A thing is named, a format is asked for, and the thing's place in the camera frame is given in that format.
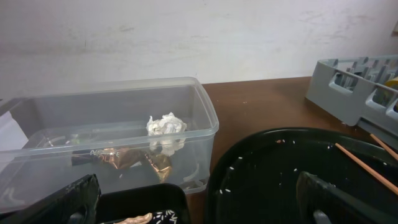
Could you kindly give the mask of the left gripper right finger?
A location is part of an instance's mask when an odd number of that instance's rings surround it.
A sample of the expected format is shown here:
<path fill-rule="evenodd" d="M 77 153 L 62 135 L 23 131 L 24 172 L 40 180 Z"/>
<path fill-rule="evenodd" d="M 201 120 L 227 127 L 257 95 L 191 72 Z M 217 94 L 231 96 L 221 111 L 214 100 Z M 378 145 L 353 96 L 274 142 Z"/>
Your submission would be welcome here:
<path fill-rule="evenodd" d="M 296 201 L 303 223 L 397 223 L 396 217 L 308 172 L 298 176 Z"/>

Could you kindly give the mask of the gold snack wrapper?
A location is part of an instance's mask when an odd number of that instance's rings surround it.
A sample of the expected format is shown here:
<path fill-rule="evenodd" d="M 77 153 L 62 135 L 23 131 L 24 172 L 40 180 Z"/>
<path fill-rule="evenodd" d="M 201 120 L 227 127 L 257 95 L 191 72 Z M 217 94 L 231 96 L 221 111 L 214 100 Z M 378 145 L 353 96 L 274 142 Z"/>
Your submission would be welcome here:
<path fill-rule="evenodd" d="M 165 182 L 172 172 L 172 163 L 169 156 L 151 150 L 131 147 L 74 151 L 72 152 L 71 162 L 73 166 L 87 163 L 107 164 L 119 170 L 147 162 L 158 176 L 160 183 Z"/>

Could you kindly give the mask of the yellow bowl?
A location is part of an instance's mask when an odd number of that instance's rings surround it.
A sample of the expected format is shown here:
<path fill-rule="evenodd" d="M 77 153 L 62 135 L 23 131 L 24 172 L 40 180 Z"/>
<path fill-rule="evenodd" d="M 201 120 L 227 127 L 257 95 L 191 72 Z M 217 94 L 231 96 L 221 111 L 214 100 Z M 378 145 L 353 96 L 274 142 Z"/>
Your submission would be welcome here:
<path fill-rule="evenodd" d="M 397 90 L 398 89 L 398 77 L 388 80 L 387 82 L 385 82 L 384 85 L 389 88 L 393 88 L 393 89 Z"/>

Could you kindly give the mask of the clear plastic bin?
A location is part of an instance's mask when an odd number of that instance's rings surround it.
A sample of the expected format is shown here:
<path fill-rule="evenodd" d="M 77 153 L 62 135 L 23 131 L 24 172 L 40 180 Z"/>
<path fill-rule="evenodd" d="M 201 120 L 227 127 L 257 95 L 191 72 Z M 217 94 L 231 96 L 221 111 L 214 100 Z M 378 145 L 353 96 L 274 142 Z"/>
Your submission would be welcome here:
<path fill-rule="evenodd" d="M 147 122 L 172 112 L 183 133 L 148 136 Z M 58 86 L 1 100 L 1 211 L 13 212 L 88 174 L 104 194 L 161 184 L 147 163 L 127 169 L 107 164 L 73 166 L 72 152 L 109 147 L 150 150 L 151 141 L 185 138 L 169 156 L 163 183 L 186 194 L 206 189 L 219 121 L 195 78 Z"/>

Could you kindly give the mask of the wooden chopstick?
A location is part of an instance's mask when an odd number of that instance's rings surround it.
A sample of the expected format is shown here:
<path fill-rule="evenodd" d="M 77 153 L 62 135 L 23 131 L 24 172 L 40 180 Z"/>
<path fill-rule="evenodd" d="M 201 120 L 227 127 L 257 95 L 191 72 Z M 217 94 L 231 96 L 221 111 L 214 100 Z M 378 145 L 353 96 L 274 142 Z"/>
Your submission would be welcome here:
<path fill-rule="evenodd" d="M 374 178 L 376 178 L 380 183 L 382 183 L 384 186 L 386 186 L 390 191 L 392 191 L 394 194 L 398 195 L 398 188 L 390 181 L 388 181 L 385 177 L 383 177 L 381 174 L 376 172 L 374 169 L 369 167 L 367 164 L 365 164 L 363 161 L 358 159 L 354 154 L 350 153 L 348 150 L 346 150 L 343 146 L 341 146 L 338 143 L 335 143 L 335 146 L 341 150 L 343 153 L 345 153 L 350 159 L 355 161 L 360 167 L 362 167 L 364 170 L 366 170 L 369 174 L 371 174 Z"/>
<path fill-rule="evenodd" d="M 375 135 L 370 134 L 370 136 L 383 148 L 385 149 L 395 160 L 398 160 L 398 153 L 396 153 L 393 149 L 391 149 L 387 144 L 382 142 Z"/>

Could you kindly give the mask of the food scraps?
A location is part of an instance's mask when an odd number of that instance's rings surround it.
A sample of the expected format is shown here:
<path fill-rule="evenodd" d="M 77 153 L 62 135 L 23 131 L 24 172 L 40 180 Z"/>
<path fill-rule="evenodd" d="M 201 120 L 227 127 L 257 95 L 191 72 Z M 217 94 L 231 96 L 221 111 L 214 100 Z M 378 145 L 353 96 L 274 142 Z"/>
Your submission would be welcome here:
<path fill-rule="evenodd" d="M 143 216 L 137 216 L 134 218 L 127 218 L 123 221 L 117 222 L 115 224 L 147 224 L 153 219 L 152 213 L 147 213 Z"/>

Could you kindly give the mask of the left wooden chopstick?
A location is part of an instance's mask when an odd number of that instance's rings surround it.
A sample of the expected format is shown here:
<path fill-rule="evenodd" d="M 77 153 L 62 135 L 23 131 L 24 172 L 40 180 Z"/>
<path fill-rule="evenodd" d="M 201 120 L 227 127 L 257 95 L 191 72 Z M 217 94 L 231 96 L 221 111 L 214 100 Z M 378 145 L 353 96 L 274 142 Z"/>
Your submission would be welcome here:
<path fill-rule="evenodd" d="M 386 186 L 390 191 L 392 191 L 394 194 L 398 195 L 398 188 L 390 181 L 388 181 L 385 177 L 383 177 L 381 174 L 376 172 L 374 169 L 369 167 L 367 164 L 365 164 L 363 161 L 358 159 L 354 154 L 350 153 L 348 150 L 346 150 L 343 146 L 341 146 L 338 143 L 335 143 L 335 146 L 341 150 L 343 153 L 345 153 L 350 159 L 355 161 L 360 167 L 362 167 L 364 170 L 366 170 L 369 174 L 371 174 L 374 178 L 376 178 L 380 183 L 382 183 L 384 186 Z"/>

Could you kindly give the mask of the black rectangular tray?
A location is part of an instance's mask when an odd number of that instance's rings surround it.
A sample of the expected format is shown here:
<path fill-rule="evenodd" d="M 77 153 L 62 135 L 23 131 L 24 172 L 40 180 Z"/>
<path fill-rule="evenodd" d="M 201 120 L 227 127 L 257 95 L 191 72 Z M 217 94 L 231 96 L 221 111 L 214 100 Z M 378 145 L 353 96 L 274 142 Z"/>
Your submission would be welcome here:
<path fill-rule="evenodd" d="M 96 223 L 121 223 L 150 217 L 149 223 L 190 223 L 185 192 L 173 184 L 123 190 L 100 197 Z"/>

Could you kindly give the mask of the white tissue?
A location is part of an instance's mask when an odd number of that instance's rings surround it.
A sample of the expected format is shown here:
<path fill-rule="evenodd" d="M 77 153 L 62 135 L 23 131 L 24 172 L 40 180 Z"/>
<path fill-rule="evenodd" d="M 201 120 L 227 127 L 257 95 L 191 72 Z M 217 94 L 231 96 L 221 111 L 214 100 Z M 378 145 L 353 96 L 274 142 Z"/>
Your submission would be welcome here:
<path fill-rule="evenodd" d="M 176 134 L 185 132 L 187 129 L 187 124 L 181 119 L 175 117 L 175 115 L 170 112 L 169 114 L 163 115 L 162 119 L 153 120 L 153 117 L 150 116 L 146 129 L 148 136 Z M 162 154 L 166 156 L 172 156 L 176 151 L 184 147 L 185 140 L 185 138 L 181 138 L 151 141 L 149 143 L 149 147 L 151 151 L 154 151 L 158 148 L 158 146 L 161 146 Z"/>

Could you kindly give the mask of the right wooden chopstick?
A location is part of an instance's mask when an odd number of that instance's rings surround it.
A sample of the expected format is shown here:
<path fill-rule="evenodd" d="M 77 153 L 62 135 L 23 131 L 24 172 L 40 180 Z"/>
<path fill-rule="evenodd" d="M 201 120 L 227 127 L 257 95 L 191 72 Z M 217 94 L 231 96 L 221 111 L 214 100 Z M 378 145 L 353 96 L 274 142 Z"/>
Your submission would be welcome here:
<path fill-rule="evenodd" d="M 398 160 L 398 153 L 396 153 L 393 149 L 391 149 L 387 144 L 382 142 L 375 135 L 370 134 L 370 136 L 383 148 L 385 149 L 395 160 Z"/>

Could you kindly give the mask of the round black tray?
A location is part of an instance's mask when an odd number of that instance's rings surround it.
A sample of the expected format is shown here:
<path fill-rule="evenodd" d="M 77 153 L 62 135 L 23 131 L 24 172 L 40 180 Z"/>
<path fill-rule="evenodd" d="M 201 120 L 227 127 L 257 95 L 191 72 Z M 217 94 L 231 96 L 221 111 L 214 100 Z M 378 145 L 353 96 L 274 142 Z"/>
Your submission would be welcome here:
<path fill-rule="evenodd" d="M 303 223 L 296 201 L 301 172 L 397 218 L 397 195 L 335 143 L 397 183 L 397 161 L 370 142 L 324 129 L 270 129 L 244 138 L 218 161 L 208 184 L 205 222 Z"/>

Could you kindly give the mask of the grey dishwasher rack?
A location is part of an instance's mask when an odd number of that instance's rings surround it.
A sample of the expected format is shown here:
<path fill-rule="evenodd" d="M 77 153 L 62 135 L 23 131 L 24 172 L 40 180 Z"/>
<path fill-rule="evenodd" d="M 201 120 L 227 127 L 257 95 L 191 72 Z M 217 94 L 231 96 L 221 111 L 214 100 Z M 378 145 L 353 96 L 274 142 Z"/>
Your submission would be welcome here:
<path fill-rule="evenodd" d="M 306 98 L 397 149 L 397 55 L 319 60 Z"/>

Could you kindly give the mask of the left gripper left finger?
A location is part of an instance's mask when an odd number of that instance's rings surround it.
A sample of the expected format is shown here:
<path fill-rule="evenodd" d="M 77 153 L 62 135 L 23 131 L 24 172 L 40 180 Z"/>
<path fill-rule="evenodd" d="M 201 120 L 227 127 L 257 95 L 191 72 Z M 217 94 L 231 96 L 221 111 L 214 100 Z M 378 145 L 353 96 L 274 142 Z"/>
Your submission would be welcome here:
<path fill-rule="evenodd" d="M 1 223 L 94 223 L 100 197 L 97 177 L 86 175 L 31 206 L 4 217 Z"/>

